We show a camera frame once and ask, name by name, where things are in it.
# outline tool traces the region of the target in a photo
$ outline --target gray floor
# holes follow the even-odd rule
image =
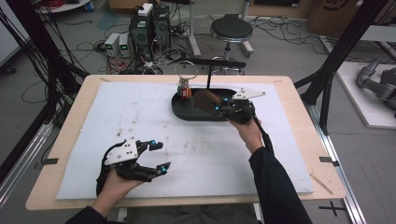
[[[89,48],[90,44],[79,46],[78,44],[94,43],[105,39],[105,35],[112,32],[126,31],[128,26],[125,24],[129,23],[128,17],[127,13],[107,11],[87,13],[80,9],[57,14],[60,21],[92,21],[80,25],[60,24],[60,30],[68,47],[73,50],[81,64],[91,74],[103,74],[104,71],[100,68],[105,66],[105,62],[102,56],[95,52],[77,50],[77,48]],[[203,25],[196,34],[209,34],[207,27],[210,22],[208,21],[211,21],[210,17],[196,20],[197,24]],[[287,33],[286,26],[282,27],[288,39],[298,37],[291,33],[298,32],[301,36],[308,35],[304,28],[304,22],[298,22],[302,27],[293,26],[297,23],[290,24],[289,33]],[[119,24],[119,26],[107,30],[113,24]],[[270,25],[262,27],[267,29],[269,34],[282,38],[279,28],[269,31],[268,29],[273,29]],[[267,32],[259,28],[254,29],[253,37],[249,42],[255,52],[249,58],[246,58],[245,53],[238,46],[232,46],[232,56],[236,60],[247,63],[245,68],[247,75],[288,76],[293,81],[297,81],[317,71],[326,60],[327,55],[324,53],[324,48],[316,39],[308,39],[313,44],[312,46],[295,45],[278,40]],[[57,44],[60,43],[59,39],[55,37],[54,39]],[[197,42],[202,52],[202,58],[206,59],[222,55],[225,47],[223,42],[210,35],[198,35]],[[377,54],[383,57],[384,62],[395,63],[389,60],[389,56],[382,50],[374,47],[373,43],[366,42],[359,43],[351,53],[354,58],[348,59],[352,62],[357,60],[362,62],[362,59],[370,61]],[[3,162],[9,151],[14,148],[43,106],[43,103],[25,103],[21,99],[23,92],[30,85],[39,81],[28,59],[21,52],[11,62],[17,68],[17,73],[7,74],[2,71],[0,76],[0,104],[2,105],[0,162]],[[205,74],[207,68],[199,69],[199,71],[200,74]],[[165,67],[163,73],[174,74],[174,66]],[[34,85],[23,95],[23,99],[29,102],[44,100],[43,85],[41,83]],[[44,149],[50,144],[57,131],[56,129],[51,135],[50,140],[33,162],[31,169],[27,171],[0,210],[0,223],[64,223],[77,212],[77,210],[32,212],[27,211],[24,206],[39,175],[39,170],[34,169],[33,165],[39,162]],[[393,164],[396,160],[396,152],[394,152],[396,132],[366,128],[337,78],[334,79],[332,88],[329,132],[367,223],[396,223],[396,178],[393,174]],[[333,204],[336,207],[345,207],[341,201],[333,201]],[[334,213],[329,209],[319,209],[320,206],[330,206],[329,201],[304,202],[304,205],[314,223],[350,222],[346,211],[338,210]],[[115,215],[116,211],[111,214],[110,219],[114,219]]]

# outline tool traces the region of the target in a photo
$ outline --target chair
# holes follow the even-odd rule
[[[215,57],[213,60],[236,61],[230,57],[231,43],[243,43],[249,40],[253,33],[253,28],[248,22],[239,19],[237,14],[227,14],[223,18],[212,22],[210,33],[216,39],[227,42],[224,55]],[[215,75],[218,71],[224,71],[228,75],[229,70],[238,72],[238,75],[244,75],[242,69],[231,67],[222,67],[220,70],[215,70],[213,74]]]

